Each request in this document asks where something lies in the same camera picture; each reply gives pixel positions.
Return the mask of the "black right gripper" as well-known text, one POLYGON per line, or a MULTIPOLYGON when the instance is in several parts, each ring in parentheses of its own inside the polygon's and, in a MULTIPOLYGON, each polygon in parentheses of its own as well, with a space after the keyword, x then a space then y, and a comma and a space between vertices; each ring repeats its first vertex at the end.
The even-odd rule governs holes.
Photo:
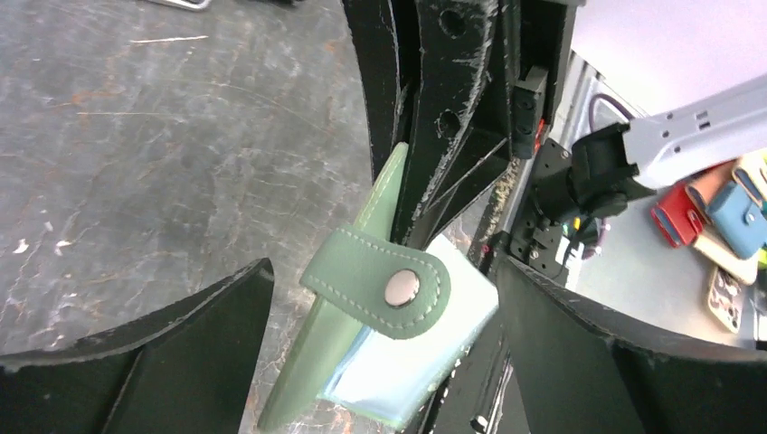
POLYGON ((373 178, 409 146, 393 240, 423 249, 554 123, 583 1, 347 0, 373 178))

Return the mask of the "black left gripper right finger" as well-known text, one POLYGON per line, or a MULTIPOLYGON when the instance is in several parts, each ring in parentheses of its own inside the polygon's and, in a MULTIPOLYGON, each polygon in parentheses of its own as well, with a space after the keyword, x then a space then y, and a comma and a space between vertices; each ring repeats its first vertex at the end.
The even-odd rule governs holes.
POLYGON ((766 354, 647 324, 512 258, 496 286, 534 433, 763 433, 766 354))

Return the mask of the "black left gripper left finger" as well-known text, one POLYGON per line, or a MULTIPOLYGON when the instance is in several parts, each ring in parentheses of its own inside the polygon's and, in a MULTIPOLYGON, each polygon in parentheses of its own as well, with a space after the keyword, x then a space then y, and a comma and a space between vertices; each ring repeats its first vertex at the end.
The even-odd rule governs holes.
POLYGON ((260 259, 132 322, 1 358, 4 433, 234 433, 274 289, 260 259))

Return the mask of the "green card holder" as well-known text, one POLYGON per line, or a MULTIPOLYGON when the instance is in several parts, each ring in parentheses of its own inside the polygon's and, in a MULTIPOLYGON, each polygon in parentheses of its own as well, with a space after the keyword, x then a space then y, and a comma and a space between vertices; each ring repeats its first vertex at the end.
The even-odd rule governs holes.
POLYGON ((273 432, 331 401, 405 428, 498 307, 497 290, 446 237, 390 241, 408 155, 398 144, 354 223, 333 230, 300 283, 315 293, 258 427, 273 432))

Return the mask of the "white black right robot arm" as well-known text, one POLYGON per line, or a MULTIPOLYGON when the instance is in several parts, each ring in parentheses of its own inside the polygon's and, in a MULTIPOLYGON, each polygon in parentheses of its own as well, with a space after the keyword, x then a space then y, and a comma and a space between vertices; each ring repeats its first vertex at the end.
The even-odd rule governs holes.
MULTIPOLYGON (((388 239, 424 248, 554 123, 575 1, 347 1, 373 174, 404 143, 388 239)), ((538 191, 544 217, 608 217, 709 166, 757 150, 766 79, 592 133, 538 191)))

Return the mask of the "red card holder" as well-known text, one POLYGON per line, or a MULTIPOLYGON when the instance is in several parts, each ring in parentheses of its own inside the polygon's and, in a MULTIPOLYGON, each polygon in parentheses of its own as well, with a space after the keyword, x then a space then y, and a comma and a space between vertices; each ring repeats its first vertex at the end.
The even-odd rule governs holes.
POLYGON ((705 227, 705 220, 687 195, 687 185, 672 186, 651 208, 650 215, 672 248, 687 246, 705 227))

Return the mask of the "blue card holder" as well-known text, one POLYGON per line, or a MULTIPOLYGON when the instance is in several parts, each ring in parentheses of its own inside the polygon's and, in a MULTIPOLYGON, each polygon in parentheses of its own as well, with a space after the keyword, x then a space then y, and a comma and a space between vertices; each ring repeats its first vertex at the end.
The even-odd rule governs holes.
POLYGON ((705 212, 739 259, 751 258, 766 243, 762 208, 735 181, 723 186, 705 212))

